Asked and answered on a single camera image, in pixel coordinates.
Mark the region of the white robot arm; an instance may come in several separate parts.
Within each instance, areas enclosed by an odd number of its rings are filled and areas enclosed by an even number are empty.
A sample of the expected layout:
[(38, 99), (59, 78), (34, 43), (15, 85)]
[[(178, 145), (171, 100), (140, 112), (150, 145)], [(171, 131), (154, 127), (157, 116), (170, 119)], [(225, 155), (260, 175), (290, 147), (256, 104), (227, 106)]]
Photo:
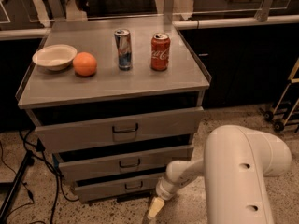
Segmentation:
[(271, 133), (224, 125), (206, 140), (204, 157), (172, 161), (156, 185), (148, 219), (197, 177), (205, 179), (208, 224), (274, 224), (264, 179), (291, 168), (292, 154)]

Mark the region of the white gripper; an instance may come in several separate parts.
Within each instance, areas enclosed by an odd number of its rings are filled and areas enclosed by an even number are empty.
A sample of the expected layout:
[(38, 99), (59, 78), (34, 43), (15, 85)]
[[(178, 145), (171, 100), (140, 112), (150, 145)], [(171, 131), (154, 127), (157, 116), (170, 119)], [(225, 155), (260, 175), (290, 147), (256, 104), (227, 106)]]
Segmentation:
[(161, 177), (156, 185), (156, 194), (149, 206), (147, 214), (148, 219), (154, 219), (164, 207), (164, 201), (170, 200), (180, 189), (183, 179), (169, 179), (166, 176)]

